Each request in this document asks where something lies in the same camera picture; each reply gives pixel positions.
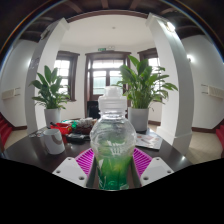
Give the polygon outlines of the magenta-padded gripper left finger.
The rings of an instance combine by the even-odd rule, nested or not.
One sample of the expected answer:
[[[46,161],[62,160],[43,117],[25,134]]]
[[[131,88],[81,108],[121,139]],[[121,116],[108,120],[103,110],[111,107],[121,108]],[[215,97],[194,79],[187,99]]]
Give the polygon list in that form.
[[[92,188],[95,179],[94,152],[87,149],[75,158],[67,157],[53,174],[84,188]]]

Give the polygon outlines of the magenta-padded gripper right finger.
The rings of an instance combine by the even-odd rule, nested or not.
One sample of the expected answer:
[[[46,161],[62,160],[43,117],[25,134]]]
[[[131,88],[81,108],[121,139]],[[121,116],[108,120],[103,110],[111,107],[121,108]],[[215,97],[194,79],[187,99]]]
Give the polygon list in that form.
[[[143,187],[173,173],[162,158],[152,158],[138,148],[134,149],[131,169],[135,187]]]

